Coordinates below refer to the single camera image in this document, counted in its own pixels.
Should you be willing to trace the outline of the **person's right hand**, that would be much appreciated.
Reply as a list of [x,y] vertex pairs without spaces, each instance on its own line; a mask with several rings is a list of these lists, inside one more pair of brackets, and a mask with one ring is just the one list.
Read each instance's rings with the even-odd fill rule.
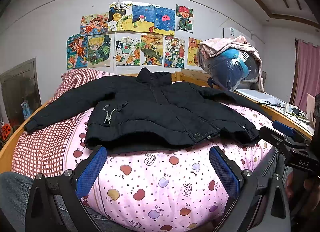
[[286,178],[285,191],[291,211],[307,216],[319,204],[319,181],[293,170]]

